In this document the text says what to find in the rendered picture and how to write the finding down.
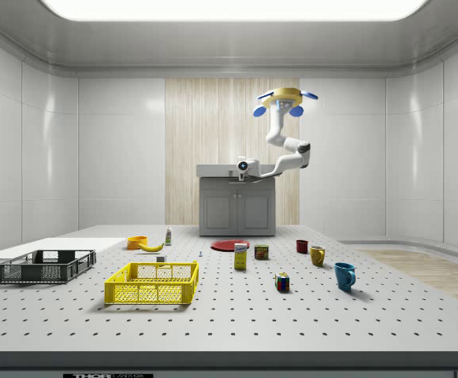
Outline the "white cabinet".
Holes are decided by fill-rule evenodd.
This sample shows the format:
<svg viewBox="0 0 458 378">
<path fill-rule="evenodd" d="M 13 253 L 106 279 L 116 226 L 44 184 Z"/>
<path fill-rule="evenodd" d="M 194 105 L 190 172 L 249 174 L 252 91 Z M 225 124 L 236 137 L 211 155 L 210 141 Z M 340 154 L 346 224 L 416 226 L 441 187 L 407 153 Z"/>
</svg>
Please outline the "white cabinet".
<svg viewBox="0 0 458 378">
<path fill-rule="evenodd" d="M 273 178 L 199 179 L 200 235 L 274 235 L 275 232 Z"/>
</svg>

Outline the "yellow basket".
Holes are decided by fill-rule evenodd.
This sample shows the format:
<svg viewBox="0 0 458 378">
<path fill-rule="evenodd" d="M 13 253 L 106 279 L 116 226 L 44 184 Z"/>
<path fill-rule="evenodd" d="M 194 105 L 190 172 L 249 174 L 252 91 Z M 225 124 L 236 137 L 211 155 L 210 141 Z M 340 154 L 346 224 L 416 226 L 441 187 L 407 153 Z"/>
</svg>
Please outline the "yellow basket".
<svg viewBox="0 0 458 378">
<path fill-rule="evenodd" d="M 105 282 L 104 302 L 189 304 L 199 282 L 199 263 L 130 262 Z"/>
</svg>

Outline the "dark grey basket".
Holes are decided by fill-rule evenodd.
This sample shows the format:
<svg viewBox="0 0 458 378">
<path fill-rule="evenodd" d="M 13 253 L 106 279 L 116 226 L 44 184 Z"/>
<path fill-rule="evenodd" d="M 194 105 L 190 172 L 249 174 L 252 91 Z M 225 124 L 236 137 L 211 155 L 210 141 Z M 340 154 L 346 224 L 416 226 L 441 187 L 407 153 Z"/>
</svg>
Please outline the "dark grey basket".
<svg viewBox="0 0 458 378">
<path fill-rule="evenodd" d="M 96 263 L 95 250 L 33 250 L 0 263 L 0 282 L 67 283 Z"/>
</svg>

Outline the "white drawer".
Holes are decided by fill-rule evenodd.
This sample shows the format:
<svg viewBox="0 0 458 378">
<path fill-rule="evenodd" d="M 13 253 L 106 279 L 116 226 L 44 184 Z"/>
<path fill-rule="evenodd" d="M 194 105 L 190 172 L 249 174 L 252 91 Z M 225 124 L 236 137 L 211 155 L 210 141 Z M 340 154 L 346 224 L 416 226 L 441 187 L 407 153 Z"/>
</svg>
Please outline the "white drawer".
<svg viewBox="0 0 458 378">
<path fill-rule="evenodd" d="M 196 175 L 198 177 L 229 177 L 240 180 L 240 174 L 245 177 L 254 176 L 267 178 L 277 176 L 274 172 L 275 165 L 256 164 L 256 161 L 238 161 L 236 164 L 220 165 L 197 165 Z"/>
</svg>

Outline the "blue mug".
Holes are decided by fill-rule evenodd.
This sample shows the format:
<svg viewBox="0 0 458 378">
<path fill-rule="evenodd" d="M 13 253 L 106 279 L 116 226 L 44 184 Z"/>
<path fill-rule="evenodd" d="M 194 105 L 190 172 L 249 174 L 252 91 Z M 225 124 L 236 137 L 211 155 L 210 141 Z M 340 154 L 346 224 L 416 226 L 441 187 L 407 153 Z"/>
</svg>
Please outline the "blue mug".
<svg viewBox="0 0 458 378">
<path fill-rule="evenodd" d="M 356 282 L 355 266 L 345 262 L 337 262 L 334 270 L 338 288 L 342 291 L 350 291 Z"/>
</svg>

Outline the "red plate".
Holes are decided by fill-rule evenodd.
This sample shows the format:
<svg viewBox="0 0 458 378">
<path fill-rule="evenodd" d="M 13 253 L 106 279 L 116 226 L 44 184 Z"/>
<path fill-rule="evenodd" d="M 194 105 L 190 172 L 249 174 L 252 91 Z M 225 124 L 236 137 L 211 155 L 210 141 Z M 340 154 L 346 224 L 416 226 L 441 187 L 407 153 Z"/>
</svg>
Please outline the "red plate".
<svg viewBox="0 0 458 378">
<path fill-rule="evenodd" d="M 242 239 L 224 239 L 214 241 L 211 244 L 212 250 L 223 251 L 223 252 L 234 252 L 247 250 L 250 243 Z"/>
</svg>

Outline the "yellow and white box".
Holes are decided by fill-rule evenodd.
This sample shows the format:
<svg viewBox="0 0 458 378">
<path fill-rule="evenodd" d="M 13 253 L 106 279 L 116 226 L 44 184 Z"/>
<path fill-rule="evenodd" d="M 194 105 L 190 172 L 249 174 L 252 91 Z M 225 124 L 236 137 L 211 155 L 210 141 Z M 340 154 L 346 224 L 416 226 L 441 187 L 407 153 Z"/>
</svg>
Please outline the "yellow and white box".
<svg viewBox="0 0 458 378">
<path fill-rule="evenodd" d="M 234 269 L 245 270 L 247 264 L 248 243 L 234 244 Z"/>
</svg>

